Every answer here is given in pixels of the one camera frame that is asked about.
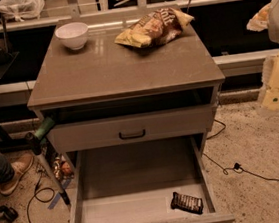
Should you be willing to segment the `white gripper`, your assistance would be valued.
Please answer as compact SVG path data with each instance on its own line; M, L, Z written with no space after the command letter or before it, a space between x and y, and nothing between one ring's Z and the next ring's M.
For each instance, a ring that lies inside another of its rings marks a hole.
M267 30L270 4L263 6L247 23L247 29L259 32ZM272 116L279 112L279 52L267 57L263 64L262 82L257 100L257 112L262 116Z

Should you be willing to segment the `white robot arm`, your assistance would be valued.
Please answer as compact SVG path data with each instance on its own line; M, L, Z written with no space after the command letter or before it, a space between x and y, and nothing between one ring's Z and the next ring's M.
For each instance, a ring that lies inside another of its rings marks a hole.
M272 42L279 44L279 0L272 0L262 7L246 25L250 31L268 30ZM262 87L258 94L258 113L272 115L279 112L279 52L265 58Z

